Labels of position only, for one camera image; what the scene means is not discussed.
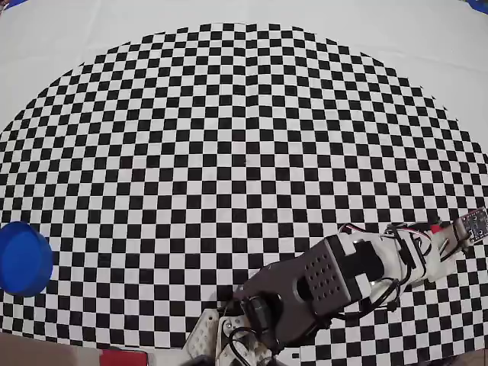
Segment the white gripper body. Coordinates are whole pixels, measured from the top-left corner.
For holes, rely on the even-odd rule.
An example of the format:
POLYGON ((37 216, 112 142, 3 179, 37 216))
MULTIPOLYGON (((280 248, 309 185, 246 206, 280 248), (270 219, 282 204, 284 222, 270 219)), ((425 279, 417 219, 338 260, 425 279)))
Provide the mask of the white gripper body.
POLYGON ((422 280, 435 282, 454 272, 451 263, 458 253, 458 240, 453 227, 445 227, 431 235, 431 249, 425 259, 425 274, 422 280))

